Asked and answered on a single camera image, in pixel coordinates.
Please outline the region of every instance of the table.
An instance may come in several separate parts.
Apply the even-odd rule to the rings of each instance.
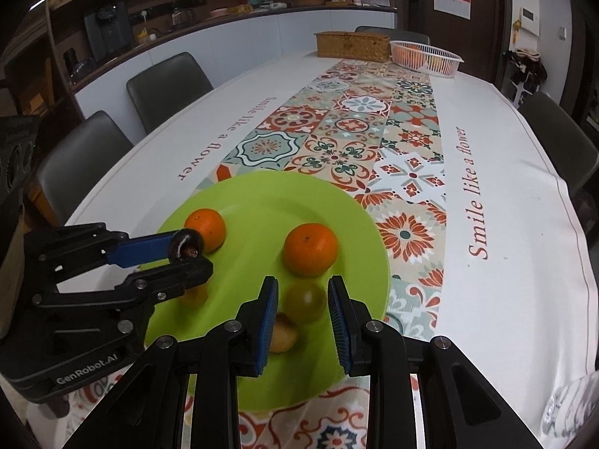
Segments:
[[[281,58],[161,125],[68,224],[151,234],[195,190],[256,167],[321,177],[360,202],[389,255],[385,320],[407,336],[452,338],[549,444],[540,420],[550,393],[594,370],[597,286],[565,183],[492,85]],[[107,288],[127,273],[105,267],[61,290]],[[67,432],[113,382],[71,396]],[[366,380],[347,379],[307,404],[241,414],[242,443],[362,447],[367,400]]]

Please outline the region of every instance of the green plate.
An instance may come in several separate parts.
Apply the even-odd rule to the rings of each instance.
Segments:
[[[294,279],[284,267],[285,237],[302,223],[322,223],[337,235],[339,254],[317,282],[326,288],[332,275],[342,275],[349,295],[366,303],[382,318],[389,296],[387,253],[368,213],[347,193],[314,177],[293,172],[251,172],[215,184],[187,199],[158,232],[183,227],[200,208],[212,208],[225,219],[227,236],[209,255],[215,271],[208,282],[208,300],[199,308],[177,299],[158,304],[150,319],[146,343],[163,335],[177,340],[204,336],[212,327],[233,319],[239,306],[258,296],[266,275],[279,281],[279,307]],[[268,411],[316,397],[343,377],[337,360],[328,310],[299,327],[290,351],[270,354],[259,378],[238,379],[239,409]]]

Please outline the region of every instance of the white plastic basket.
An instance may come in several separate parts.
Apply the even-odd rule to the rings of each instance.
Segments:
[[[395,64],[431,76],[454,77],[462,58],[432,45],[392,40],[391,59]]]

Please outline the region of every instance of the floral tile pattern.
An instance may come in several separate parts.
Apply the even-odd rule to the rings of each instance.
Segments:
[[[325,115],[313,134],[378,145],[384,127],[385,121],[382,116],[334,110]]]
[[[314,175],[355,192],[366,188],[377,148],[358,140],[312,134],[285,170]]]
[[[326,112],[326,109],[316,109],[311,106],[281,106],[265,119],[258,129],[311,133]]]
[[[341,60],[246,136],[194,193],[265,169],[322,178],[367,211],[391,272],[384,320],[406,336],[430,340],[441,303],[447,213],[441,131],[429,76],[392,62]],[[122,372],[71,393],[67,436]],[[367,382],[345,378],[294,407],[241,412],[242,449],[365,449]],[[415,377],[411,385],[419,403]],[[185,449],[193,405],[188,396]]]
[[[225,157],[224,163],[282,170],[300,150],[307,135],[254,130]]]

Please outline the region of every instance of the brown wicker box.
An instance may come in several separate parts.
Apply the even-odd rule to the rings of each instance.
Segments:
[[[338,57],[385,62],[389,59],[389,37],[376,33],[320,32],[316,34],[318,57]]]

